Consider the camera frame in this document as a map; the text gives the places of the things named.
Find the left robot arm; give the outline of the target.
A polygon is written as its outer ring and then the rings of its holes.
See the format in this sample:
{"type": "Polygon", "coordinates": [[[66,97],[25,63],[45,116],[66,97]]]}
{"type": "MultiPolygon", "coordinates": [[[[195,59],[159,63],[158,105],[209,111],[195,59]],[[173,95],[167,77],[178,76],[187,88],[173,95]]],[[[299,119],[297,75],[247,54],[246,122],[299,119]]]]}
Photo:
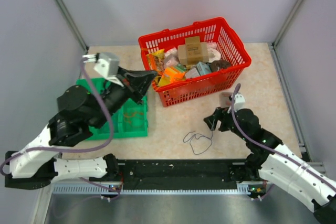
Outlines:
{"type": "Polygon", "coordinates": [[[35,190],[64,179],[88,178],[91,182],[112,181],[119,174],[113,154],[93,159],[69,160],[58,158],[60,153],[75,153],[80,142],[92,137],[90,131],[109,124],[113,139],[112,116],[128,100],[141,104],[149,86],[158,73],[155,70],[133,71],[121,67],[117,79],[121,84],[104,81],[99,91],[92,79],[86,77],[88,87],[76,84],[58,97],[58,113],[49,120],[40,134],[24,149],[8,151],[5,187],[35,190]]]}

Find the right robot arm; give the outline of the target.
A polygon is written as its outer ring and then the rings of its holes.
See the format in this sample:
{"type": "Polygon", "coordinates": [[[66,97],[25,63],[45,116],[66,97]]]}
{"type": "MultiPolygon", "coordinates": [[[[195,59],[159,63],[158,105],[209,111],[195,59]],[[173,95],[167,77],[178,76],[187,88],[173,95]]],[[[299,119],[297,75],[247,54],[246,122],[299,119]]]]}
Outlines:
{"type": "Polygon", "coordinates": [[[245,141],[248,178],[266,180],[304,204],[319,223],[335,223],[335,181],[299,158],[280,138],[262,128],[251,109],[217,107],[203,121],[210,130],[230,131],[245,141]]]}

